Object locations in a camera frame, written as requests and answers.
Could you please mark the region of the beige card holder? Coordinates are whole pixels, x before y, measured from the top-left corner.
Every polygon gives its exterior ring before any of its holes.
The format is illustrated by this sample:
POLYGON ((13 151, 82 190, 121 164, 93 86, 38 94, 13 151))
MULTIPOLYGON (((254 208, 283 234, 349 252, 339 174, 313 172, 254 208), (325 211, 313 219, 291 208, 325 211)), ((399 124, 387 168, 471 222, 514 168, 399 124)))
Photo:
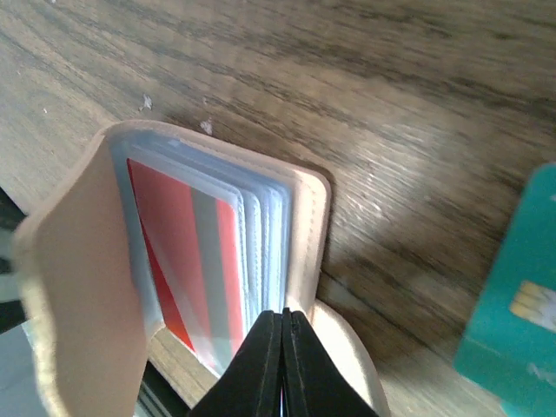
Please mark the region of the beige card holder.
POLYGON ((387 416, 352 327, 318 301, 320 172, 154 121, 95 135, 12 259, 52 416, 129 416, 167 329, 217 381, 194 416, 387 416))

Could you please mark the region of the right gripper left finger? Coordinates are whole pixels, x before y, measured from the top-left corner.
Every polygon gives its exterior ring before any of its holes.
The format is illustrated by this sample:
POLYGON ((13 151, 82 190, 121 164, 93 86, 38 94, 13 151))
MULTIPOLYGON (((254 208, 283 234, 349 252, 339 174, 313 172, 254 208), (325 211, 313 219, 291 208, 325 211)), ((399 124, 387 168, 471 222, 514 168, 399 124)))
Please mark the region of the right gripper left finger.
POLYGON ((190 416, 281 415, 281 315, 262 312, 234 359, 190 416))

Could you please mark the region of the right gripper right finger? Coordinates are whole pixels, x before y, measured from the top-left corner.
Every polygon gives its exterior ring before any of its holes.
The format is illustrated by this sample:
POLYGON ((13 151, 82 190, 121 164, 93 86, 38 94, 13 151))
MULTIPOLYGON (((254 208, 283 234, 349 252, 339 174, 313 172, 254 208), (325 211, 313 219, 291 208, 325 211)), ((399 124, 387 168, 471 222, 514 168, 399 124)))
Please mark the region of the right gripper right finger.
POLYGON ((341 376, 301 311, 281 314, 286 416, 361 417, 377 413, 341 376))

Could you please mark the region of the red VIP card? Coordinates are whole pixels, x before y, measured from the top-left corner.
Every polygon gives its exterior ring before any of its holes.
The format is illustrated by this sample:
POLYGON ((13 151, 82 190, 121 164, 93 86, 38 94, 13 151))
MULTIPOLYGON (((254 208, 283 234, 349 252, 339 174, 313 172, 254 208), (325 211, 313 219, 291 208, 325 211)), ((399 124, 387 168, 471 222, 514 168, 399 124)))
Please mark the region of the red VIP card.
POLYGON ((245 335, 240 196, 167 158, 127 160, 148 247, 199 360, 222 375, 245 335))

